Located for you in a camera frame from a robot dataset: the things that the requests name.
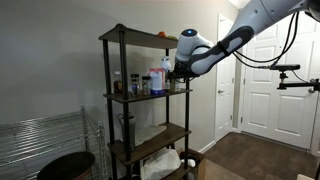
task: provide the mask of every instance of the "plastic bag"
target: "plastic bag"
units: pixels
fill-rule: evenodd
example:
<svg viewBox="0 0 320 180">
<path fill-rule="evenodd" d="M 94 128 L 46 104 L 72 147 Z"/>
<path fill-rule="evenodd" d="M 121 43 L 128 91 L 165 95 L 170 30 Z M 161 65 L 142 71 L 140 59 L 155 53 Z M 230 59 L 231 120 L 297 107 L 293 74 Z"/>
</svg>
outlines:
<svg viewBox="0 0 320 180">
<path fill-rule="evenodd" d="M 162 179 L 178 169 L 180 158 L 174 149 L 162 149 L 152 154 L 143 165 L 144 179 Z"/>
</svg>

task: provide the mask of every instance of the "wooden shelf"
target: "wooden shelf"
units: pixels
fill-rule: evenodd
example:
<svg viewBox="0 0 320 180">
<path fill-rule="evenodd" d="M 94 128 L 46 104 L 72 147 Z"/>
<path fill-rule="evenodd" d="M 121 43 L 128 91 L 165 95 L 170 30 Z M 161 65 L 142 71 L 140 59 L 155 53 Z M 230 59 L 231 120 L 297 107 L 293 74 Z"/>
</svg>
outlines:
<svg viewBox="0 0 320 180">
<path fill-rule="evenodd" d="M 130 29 L 123 24 L 117 24 L 113 29 L 100 36 L 99 39 L 119 43 L 119 32 L 121 31 L 125 33 L 126 44 L 157 49 L 177 48 L 178 40 Z"/>
<path fill-rule="evenodd" d="M 126 161 L 124 144 L 122 141 L 117 140 L 115 144 L 109 143 L 108 146 L 110 150 L 116 155 L 116 157 L 122 162 L 122 164 L 128 166 L 191 133 L 191 131 L 185 131 L 184 128 L 173 123 L 164 123 L 161 125 L 167 126 L 167 129 L 156 137 L 144 142 L 140 146 L 135 147 L 135 150 L 131 152 L 130 161 Z"/>
<path fill-rule="evenodd" d="M 191 168 L 189 166 L 187 167 L 187 169 L 185 169 L 184 163 L 181 163 L 180 167 L 177 170 L 175 170 L 165 178 L 162 178 L 162 180 L 181 179 L 190 171 L 191 171 Z"/>
<path fill-rule="evenodd" d="M 165 94 L 161 95 L 142 95 L 141 93 L 137 96 L 133 96 L 131 93 L 129 93 L 129 98 L 127 100 L 123 99 L 122 94 L 104 94 L 103 96 L 112 99 L 114 101 L 117 101 L 119 103 L 130 103 L 130 102 L 137 102 L 137 101 L 144 101 L 148 99 L 156 99 L 156 98 L 162 98 L 166 96 L 172 96 L 172 95 L 177 95 L 177 94 L 183 94 L 187 92 L 192 92 L 192 90 L 185 90 L 181 89 L 180 91 L 175 91 L 175 92 L 167 92 Z"/>
</svg>

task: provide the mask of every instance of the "metal wire shelf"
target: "metal wire shelf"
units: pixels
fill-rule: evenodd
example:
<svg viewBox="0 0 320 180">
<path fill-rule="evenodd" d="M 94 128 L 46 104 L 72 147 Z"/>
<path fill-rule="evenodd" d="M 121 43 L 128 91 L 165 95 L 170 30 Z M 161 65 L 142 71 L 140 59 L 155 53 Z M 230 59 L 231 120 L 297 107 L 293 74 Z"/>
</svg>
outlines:
<svg viewBox="0 0 320 180">
<path fill-rule="evenodd" d="M 4 174 L 11 174 L 18 165 L 33 167 L 35 162 L 41 161 L 38 166 L 44 166 L 57 156 L 83 150 L 96 156 L 87 179 L 107 179 L 104 127 L 83 107 L 79 112 L 0 125 L 0 179 Z M 28 170 L 14 179 L 36 179 L 41 168 L 33 168 L 33 172 Z"/>
</svg>

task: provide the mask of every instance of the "wall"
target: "wall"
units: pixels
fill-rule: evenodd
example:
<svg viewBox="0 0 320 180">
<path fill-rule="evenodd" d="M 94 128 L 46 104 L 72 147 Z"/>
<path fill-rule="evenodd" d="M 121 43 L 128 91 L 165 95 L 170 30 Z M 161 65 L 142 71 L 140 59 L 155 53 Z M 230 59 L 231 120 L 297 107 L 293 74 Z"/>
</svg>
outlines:
<svg viewBox="0 0 320 180">
<path fill-rule="evenodd" d="M 215 43 L 218 13 L 234 20 L 238 10 L 225 0 L 1 1 L 0 123 L 78 111 L 84 105 L 108 129 L 98 37 L 123 23 L 174 36 L 194 28 Z M 112 71 L 119 70 L 118 44 L 111 44 L 109 51 Z M 164 55 L 164 51 L 132 46 L 127 51 L 129 74 L 142 75 L 149 67 L 158 67 Z M 190 147 L 195 150 L 214 139 L 215 73 L 213 68 L 191 82 Z M 172 97 L 170 102 L 171 121 L 184 125 L 184 95 Z M 114 106 L 115 114 L 121 112 L 119 104 Z M 137 129 L 163 122 L 164 110 L 164 99 L 135 103 L 131 108 L 139 119 Z"/>
</svg>

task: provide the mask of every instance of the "box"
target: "box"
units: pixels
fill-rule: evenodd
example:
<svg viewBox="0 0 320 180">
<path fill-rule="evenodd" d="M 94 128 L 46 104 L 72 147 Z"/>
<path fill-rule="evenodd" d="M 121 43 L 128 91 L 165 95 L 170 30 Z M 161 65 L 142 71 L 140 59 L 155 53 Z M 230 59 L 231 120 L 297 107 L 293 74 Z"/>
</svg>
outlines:
<svg viewBox="0 0 320 180">
<path fill-rule="evenodd" d="M 194 175 L 195 180 L 204 180 L 206 175 L 206 156 L 195 150 L 188 150 L 189 159 L 194 159 L 196 161 L 195 167 L 191 168 L 191 173 Z M 180 153 L 180 159 L 184 157 L 184 152 Z"/>
</svg>

